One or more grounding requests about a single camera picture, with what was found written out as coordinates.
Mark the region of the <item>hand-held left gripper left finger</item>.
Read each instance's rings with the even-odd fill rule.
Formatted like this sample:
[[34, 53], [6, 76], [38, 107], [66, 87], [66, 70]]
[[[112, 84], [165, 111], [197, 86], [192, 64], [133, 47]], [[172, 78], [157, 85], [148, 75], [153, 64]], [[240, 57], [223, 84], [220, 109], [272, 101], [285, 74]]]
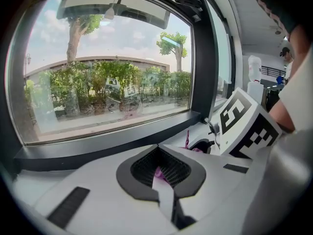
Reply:
[[118, 166], [149, 145], [91, 161], [54, 185], [35, 204], [48, 217], [76, 187], [89, 189], [77, 213], [66, 227], [74, 235], [169, 235], [177, 228], [161, 212], [158, 203], [129, 196], [116, 179]]

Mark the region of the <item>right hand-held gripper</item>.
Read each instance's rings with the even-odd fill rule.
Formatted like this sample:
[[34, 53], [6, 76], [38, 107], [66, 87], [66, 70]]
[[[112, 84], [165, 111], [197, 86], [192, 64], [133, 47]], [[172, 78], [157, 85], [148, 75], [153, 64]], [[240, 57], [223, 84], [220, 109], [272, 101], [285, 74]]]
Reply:
[[282, 129], [268, 112], [240, 88], [218, 110], [218, 127], [215, 140], [197, 140], [189, 150], [255, 159], [259, 149], [274, 145], [282, 135]]

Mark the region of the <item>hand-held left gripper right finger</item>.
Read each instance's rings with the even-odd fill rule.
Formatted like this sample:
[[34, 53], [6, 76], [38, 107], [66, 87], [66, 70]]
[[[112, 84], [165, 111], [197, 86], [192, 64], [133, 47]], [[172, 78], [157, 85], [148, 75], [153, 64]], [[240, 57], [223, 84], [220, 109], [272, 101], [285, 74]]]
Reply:
[[194, 196], [179, 200], [183, 213], [196, 221], [212, 212], [244, 178], [244, 172], [237, 172], [224, 166], [229, 164], [248, 170], [252, 163], [249, 159], [205, 154], [173, 145], [160, 145], [159, 147], [169, 148], [204, 167], [206, 179], [198, 192]]

